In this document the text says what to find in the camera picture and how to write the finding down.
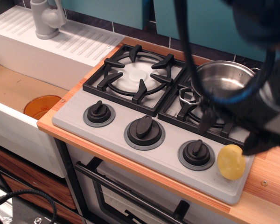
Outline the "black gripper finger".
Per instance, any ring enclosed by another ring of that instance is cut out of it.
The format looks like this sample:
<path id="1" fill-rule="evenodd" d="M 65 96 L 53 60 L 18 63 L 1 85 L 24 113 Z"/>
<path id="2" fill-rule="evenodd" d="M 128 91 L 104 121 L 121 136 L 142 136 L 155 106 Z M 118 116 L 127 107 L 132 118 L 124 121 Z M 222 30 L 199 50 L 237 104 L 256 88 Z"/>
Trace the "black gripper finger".
<path id="1" fill-rule="evenodd" d="M 198 132 L 205 133 L 217 122 L 217 120 L 218 116 L 213 106 L 203 108 L 201 120 L 198 126 Z"/>
<path id="2" fill-rule="evenodd" d="M 269 131 L 250 132 L 244 141 L 243 155 L 254 155 L 280 146 L 280 135 Z"/>

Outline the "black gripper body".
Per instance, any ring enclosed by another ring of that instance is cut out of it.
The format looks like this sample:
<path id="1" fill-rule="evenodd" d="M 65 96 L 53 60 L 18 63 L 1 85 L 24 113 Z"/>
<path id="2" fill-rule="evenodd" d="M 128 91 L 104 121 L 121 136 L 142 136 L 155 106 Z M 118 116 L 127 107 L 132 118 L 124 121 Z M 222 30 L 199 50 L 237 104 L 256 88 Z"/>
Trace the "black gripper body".
<path id="1" fill-rule="evenodd" d="M 280 135 L 280 113 L 266 106 L 258 94 L 236 104 L 213 102 L 218 118 L 249 131 L 269 131 Z"/>

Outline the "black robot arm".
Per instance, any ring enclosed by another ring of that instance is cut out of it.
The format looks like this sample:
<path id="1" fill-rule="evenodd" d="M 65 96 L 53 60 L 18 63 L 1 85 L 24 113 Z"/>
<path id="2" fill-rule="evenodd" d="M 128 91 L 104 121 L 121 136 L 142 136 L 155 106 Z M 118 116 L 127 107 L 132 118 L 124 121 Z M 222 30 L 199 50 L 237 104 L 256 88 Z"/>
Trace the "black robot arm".
<path id="1" fill-rule="evenodd" d="M 193 76 L 195 90 L 203 97 L 206 114 L 200 128 L 218 116 L 248 130 L 245 155 L 280 146 L 280 0 L 230 0 L 236 28 L 241 37 L 266 49 L 261 70 L 237 91 L 212 93 L 202 77 Z"/>

